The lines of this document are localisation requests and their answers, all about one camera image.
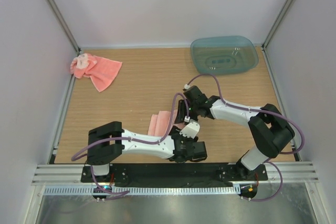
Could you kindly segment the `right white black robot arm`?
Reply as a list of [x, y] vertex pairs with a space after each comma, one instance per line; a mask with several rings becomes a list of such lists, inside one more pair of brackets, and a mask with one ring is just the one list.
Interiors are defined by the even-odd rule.
[[273, 104], [264, 107], [248, 107], [245, 105], [224, 102], [219, 96], [207, 97], [197, 86], [186, 84], [183, 94], [184, 102], [178, 105], [176, 123], [189, 115], [192, 120], [198, 117], [212, 120], [226, 120], [250, 129], [255, 146], [248, 150], [235, 164], [239, 178], [248, 180], [254, 176], [256, 168], [272, 158], [277, 157], [294, 138], [295, 132]]

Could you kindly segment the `light pink towel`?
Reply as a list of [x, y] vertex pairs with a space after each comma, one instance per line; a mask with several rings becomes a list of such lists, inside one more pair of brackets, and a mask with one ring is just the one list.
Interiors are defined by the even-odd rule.
[[151, 116], [148, 135], [150, 136], [164, 136], [170, 121], [170, 111], [159, 111], [158, 114]]

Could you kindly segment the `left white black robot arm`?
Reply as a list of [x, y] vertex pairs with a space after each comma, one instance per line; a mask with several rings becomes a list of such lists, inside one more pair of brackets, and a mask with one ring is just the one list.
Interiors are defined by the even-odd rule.
[[207, 159], [204, 142], [197, 134], [200, 125], [192, 120], [183, 129], [173, 126], [167, 136], [150, 136], [123, 129], [121, 122], [111, 122], [89, 131], [87, 164], [100, 182], [111, 177], [110, 163], [122, 154], [142, 154], [170, 162], [200, 162]]

